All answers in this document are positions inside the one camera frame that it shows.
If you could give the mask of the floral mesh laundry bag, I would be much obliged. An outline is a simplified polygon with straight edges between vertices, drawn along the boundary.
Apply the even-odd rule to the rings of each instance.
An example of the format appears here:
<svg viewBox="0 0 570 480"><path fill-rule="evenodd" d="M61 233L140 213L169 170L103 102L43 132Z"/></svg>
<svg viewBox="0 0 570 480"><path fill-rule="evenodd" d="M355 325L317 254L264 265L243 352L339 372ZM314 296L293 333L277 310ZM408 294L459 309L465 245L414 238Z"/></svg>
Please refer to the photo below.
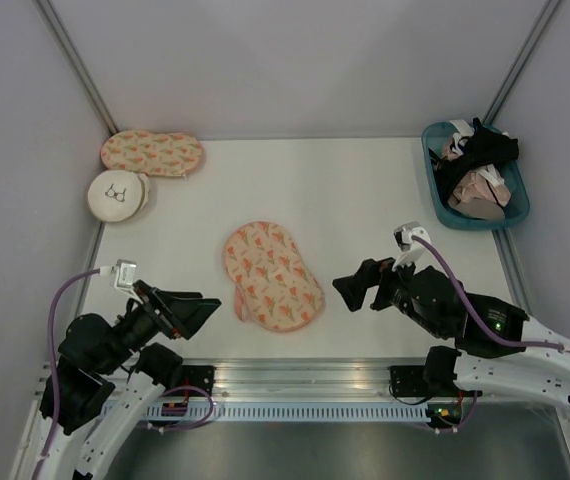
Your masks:
<svg viewBox="0 0 570 480"><path fill-rule="evenodd" d="M324 291L296 241L276 223L254 221L236 229L225 243L223 260L241 321L290 333L313 322L325 308Z"/></svg>

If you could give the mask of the black bra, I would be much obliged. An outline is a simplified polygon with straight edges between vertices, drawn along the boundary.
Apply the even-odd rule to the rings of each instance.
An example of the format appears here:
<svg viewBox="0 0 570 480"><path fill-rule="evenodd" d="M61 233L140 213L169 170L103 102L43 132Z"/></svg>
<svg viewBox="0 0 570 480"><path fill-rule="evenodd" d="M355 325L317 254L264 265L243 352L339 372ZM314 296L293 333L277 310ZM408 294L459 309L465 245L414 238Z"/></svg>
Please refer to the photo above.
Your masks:
<svg viewBox="0 0 570 480"><path fill-rule="evenodd" d="M518 159L519 147L518 141L516 139L512 139L509 136L501 133L496 133L486 128L478 118L474 118L472 124L469 125L475 130L475 134L466 144L465 154L474 158L473 164L475 166L487 164L502 165L507 162L516 161ZM428 153L430 161L435 167L435 179L438 161L440 160L442 154L438 155L432 149L429 149ZM442 202L446 202L446 200L439 195L439 192L438 196Z"/></svg>

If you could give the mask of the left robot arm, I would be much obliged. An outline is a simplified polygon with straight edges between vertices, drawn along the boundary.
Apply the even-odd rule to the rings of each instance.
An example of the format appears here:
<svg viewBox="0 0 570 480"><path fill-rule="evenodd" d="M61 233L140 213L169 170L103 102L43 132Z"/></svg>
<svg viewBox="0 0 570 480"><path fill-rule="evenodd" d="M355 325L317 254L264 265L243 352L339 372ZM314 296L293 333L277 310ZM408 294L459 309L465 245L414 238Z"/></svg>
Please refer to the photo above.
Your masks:
<svg viewBox="0 0 570 480"><path fill-rule="evenodd" d="M145 424L176 430L189 398L206 400L206 411L187 429L214 413L210 388L193 384L184 360L156 342L191 339L221 306L199 292L170 292L142 280L121 289L126 310L114 323L83 314L68 326L57 348L39 406L41 415L34 479L102 479L129 435L144 424L146 411L161 397L181 394L177 406Z"/></svg>

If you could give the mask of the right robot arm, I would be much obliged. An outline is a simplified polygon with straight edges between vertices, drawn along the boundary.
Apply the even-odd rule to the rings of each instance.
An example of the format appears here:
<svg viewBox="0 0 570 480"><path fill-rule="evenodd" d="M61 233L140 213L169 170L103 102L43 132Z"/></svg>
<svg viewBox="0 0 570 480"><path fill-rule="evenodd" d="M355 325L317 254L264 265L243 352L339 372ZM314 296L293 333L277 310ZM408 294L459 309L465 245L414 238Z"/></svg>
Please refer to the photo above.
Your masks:
<svg viewBox="0 0 570 480"><path fill-rule="evenodd" d="M570 343L522 309L468 293L432 266L394 267L390 258L367 259L332 285L352 312L374 289L372 310L394 307L441 341L423 366L391 367L394 397L495 393L570 409Z"/></svg>

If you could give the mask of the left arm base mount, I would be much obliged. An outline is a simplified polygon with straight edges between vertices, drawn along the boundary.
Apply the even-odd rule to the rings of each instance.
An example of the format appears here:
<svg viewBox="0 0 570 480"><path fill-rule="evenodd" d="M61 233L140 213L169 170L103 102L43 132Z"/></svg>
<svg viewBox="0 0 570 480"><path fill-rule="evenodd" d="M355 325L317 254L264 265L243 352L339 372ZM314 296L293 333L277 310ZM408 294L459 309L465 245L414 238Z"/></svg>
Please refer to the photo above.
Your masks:
<svg viewBox="0 0 570 480"><path fill-rule="evenodd" d="M177 386L167 390L164 397L204 398L212 395L216 368L213 365L186 365Z"/></svg>

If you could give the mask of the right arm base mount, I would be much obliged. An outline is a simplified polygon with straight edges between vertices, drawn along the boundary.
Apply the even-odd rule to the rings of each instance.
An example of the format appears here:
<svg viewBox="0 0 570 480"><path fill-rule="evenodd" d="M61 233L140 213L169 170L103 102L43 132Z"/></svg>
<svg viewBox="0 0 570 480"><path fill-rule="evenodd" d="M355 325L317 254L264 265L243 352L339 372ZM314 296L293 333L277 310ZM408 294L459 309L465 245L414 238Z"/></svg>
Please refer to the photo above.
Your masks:
<svg viewBox="0 0 570 480"><path fill-rule="evenodd" d="M388 367L391 396L402 401L427 401L434 397L447 397L452 393L447 389L430 386L423 378L422 365L394 365Z"/></svg>

